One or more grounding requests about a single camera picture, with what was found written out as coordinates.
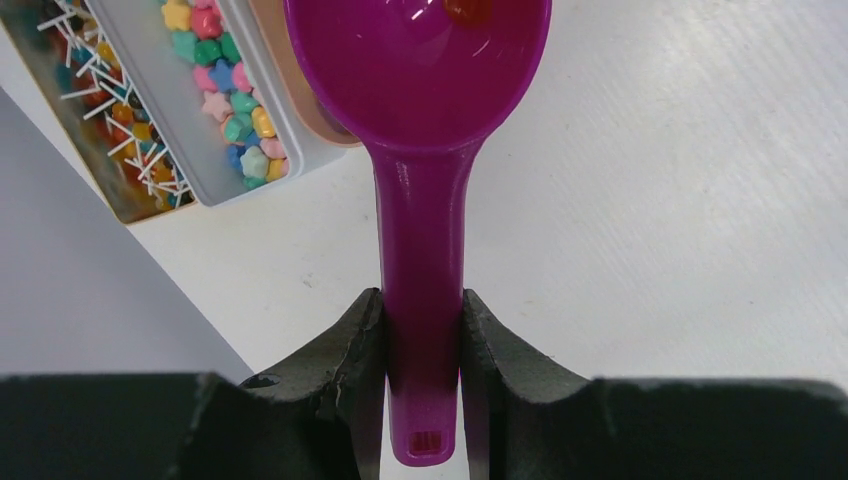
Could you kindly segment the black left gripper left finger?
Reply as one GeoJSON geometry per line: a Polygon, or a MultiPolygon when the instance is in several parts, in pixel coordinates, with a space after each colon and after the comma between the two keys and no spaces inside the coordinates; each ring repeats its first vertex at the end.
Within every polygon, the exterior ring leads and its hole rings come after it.
{"type": "Polygon", "coordinates": [[[5,479],[376,479],[386,330],[363,291],[340,319],[241,383],[215,373],[1,380],[5,479]]]}

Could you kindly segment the magenta plastic scoop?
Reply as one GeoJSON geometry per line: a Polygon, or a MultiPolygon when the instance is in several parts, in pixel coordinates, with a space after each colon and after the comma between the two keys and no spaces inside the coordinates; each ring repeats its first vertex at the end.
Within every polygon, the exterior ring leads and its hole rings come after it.
{"type": "Polygon", "coordinates": [[[539,67],[552,3],[283,8],[308,84],[373,165],[393,453],[442,464],[455,449],[467,186],[539,67]]]}

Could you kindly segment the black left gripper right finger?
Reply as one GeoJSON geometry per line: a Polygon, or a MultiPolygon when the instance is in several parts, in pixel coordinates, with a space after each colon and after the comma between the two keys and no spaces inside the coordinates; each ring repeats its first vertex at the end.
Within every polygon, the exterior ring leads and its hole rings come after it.
{"type": "Polygon", "coordinates": [[[847,396],[814,380],[584,378],[472,290],[461,390],[474,479],[843,479],[847,396]]]}

